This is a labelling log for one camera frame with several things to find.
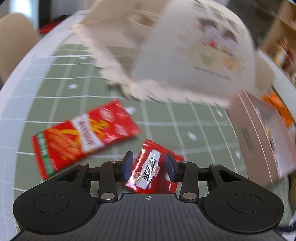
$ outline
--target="brown box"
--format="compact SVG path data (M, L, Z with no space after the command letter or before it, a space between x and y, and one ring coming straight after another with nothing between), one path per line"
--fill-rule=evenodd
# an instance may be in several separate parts
M264 186L296 169L296 149L275 108L243 91L234 98L227 112L250 180ZM275 154L263 126L264 120L275 143Z

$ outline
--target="red candy wrapper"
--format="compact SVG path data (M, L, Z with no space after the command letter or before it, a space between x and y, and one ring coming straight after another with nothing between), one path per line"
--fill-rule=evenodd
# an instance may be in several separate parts
M41 177L140 132L118 100L46 129L32 137Z
M165 155L170 153L177 161L182 156L146 140L132 169L132 174L125 186L139 193L174 193L177 183L172 183L165 168Z

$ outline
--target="table surface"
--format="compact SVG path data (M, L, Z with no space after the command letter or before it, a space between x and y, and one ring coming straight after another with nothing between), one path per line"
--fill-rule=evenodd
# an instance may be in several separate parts
M81 19L77 14L66 20L45 38L63 39L51 43L51 52L40 53L37 45L19 64L0 92L0 240L10 240L19 232L12 214L14 200L24 191L42 182L30 138L32 135L63 122L113 98L119 99L142 133L136 138L113 145L85 158L90 167L108 160L119 160L127 151L136 158L146 138L165 146L199 167L211 163L247 177L243 157L231 122L218 106L193 103L159 103L153 100L126 99L118 87L109 87L100 77L88 52L71 36L68 27ZM208 191L200 182L200 196ZM282 179L269 187L285 204L282 223L289 222L288 182ZM126 192L118 186L118 192ZM91 195L97 193L92 185Z

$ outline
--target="crosshair marking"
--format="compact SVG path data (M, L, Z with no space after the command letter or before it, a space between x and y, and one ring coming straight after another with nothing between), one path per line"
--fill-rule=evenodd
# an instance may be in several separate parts
M150 201L152 198L154 197L151 197L151 196L147 196L147 197L144 197L146 200Z

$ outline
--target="beige chair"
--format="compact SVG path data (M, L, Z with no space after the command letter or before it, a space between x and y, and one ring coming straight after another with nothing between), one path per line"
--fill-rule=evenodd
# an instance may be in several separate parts
M3 82L39 40L39 33L24 15L12 13L0 19L0 78Z
M256 87L260 95L265 94L271 88L275 80L275 73L257 53L255 54L256 62Z

